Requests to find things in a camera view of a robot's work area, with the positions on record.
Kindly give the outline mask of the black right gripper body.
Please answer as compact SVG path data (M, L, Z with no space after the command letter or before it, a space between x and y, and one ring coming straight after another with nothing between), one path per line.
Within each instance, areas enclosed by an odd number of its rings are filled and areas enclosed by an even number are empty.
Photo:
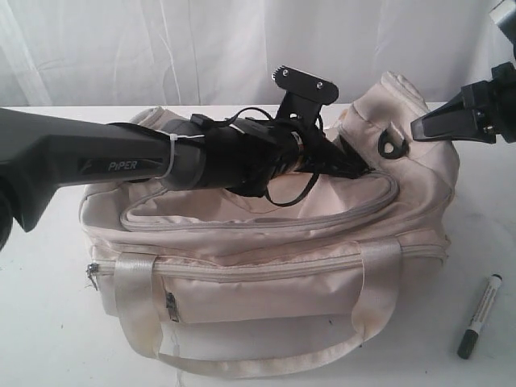
M491 68L490 81L478 81L461 88L464 109L471 122L466 139L495 144L500 135L515 142L515 67L505 62Z

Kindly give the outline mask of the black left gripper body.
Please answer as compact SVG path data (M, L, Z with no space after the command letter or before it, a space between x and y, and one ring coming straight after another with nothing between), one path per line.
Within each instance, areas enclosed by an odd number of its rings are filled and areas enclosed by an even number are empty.
M287 91L277 111L277 123L297 133L302 142L298 171L347 176L347 159L316 125L322 106L333 103L339 92L299 95Z

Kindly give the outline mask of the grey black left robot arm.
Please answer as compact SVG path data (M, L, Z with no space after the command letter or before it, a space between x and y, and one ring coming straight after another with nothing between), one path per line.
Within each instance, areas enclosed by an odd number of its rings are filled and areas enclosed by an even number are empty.
M215 120L169 119L161 129L1 111L1 239L18 224L31 231L56 191L103 182L163 181L172 190L227 189L265 198L291 172L356 179L371 172L357 151L323 131L321 104L299 110L287 94L275 115L244 108Z

